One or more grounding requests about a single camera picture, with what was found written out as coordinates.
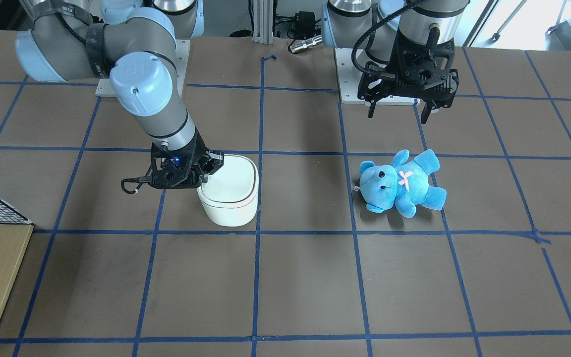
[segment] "white round box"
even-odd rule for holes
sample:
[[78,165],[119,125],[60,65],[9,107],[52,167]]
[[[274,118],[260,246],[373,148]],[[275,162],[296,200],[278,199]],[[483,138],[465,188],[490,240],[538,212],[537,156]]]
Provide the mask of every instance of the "white round box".
[[226,155],[224,165],[197,188],[204,211],[220,226],[239,227],[257,213],[259,170],[250,159]]

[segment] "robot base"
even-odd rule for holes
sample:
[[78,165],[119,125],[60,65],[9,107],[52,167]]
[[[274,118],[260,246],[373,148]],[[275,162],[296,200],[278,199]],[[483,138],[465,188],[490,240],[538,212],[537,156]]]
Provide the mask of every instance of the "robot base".
[[[341,89],[341,103],[363,104],[364,101],[358,99],[358,84],[360,83],[360,72],[351,64],[351,48],[335,48],[336,74],[338,84]],[[413,106],[420,102],[419,99],[408,97],[390,96],[379,100],[378,106]]]
[[[177,67],[177,94],[182,97],[184,89],[184,79],[186,78],[186,64],[188,64],[188,53],[191,49],[191,41],[188,39],[175,40],[175,65]],[[97,97],[116,98],[116,92],[112,88],[109,79],[99,79],[96,87]]]

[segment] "plush toy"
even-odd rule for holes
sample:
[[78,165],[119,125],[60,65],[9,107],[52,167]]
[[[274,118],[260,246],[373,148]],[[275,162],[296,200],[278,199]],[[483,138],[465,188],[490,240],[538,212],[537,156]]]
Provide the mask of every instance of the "plush toy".
[[415,215],[415,205],[441,210],[446,190],[429,185],[428,177],[440,169],[440,161],[433,150],[422,152],[410,162],[408,150],[394,156],[391,165],[376,166],[372,161],[360,164],[360,186],[367,201],[367,210],[382,213],[396,205],[404,217]]

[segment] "pink bow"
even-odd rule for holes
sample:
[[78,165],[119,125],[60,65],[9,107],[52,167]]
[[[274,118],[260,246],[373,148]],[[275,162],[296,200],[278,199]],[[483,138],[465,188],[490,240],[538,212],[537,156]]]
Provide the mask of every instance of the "pink bow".
[[404,171],[399,172],[400,176],[402,177],[402,180],[398,182],[398,185],[405,185],[406,186],[406,190],[408,191],[408,178],[410,176],[413,175],[413,171],[408,171],[406,172],[406,174],[404,173]]

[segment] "light blue joint cap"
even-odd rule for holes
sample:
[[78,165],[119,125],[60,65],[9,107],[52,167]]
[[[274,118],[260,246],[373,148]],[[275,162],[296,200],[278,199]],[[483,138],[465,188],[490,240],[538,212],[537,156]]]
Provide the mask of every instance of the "light blue joint cap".
[[116,62],[109,72],[118,101],[130,113],[152,116],[171,99],[173,81],[160,59],[148,52],[131,52]]
[[100,13],[109,25],[127,21],[129,14],[142,7],[142,0],[101,0]]
[[329,9],[327,9],[327,2],[322,5],[322,18],[321,18],[321,34],[323,35],[323,45],[327,47],[336,48],[336,40],[334,39],[334,32],[332,31],[332,24],[330,23]]
[[23,70],[35,81],[66,82],[39,50],[32,37],[32,30],[21,32],[16,36],[14,50]]
[[204,34],[204,5],[202,0],[197,0],[197,15],[195,18],[195,27],[190,38],[199,38]]
[[160,10],[154,9],[152,7],[140,7],[129,14],[127,20],[131,20],[132,18],[136,17],[147,18],[153,22],[156,22],[158,25],[164,27],[171,35],[173,41],[175,41],[175,29],[173,28],[173,24],[167,15],[163,14],[163,12]]
[[[378,13],[382,18],[389,16],[390,14],[398,11],[404,6],[404,0],[380,0],[378,3]],[[398,30],[400,25],[400,16],[389,21],[387,25],[391,26],[392,29]]]

